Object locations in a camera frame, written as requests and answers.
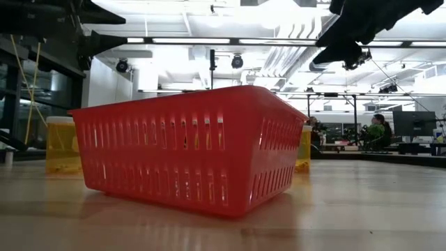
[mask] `yellow plastic bin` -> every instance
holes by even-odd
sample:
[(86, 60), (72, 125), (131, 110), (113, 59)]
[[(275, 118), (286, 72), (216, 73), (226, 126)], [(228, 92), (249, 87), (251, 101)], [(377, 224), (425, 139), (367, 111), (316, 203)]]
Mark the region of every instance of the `yellow plastic bin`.
[(311, 164), (312, 127), (304, 125), (298, 150), (298, 160), (295, 162), (295, 170), (299, 173), (308, 173)]
[(71, 117), (47, 117), (47, 173), (76, 174), (82, 171), (75, 123)]

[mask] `plastic basket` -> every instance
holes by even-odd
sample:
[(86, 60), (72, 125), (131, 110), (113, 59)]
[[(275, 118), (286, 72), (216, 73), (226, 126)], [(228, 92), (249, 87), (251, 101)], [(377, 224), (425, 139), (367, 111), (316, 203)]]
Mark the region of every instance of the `plastic basket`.
[(307, 119), (254, 86), (90, 107), (72, 115), (88, 188), (234, 217), (291, 185)]

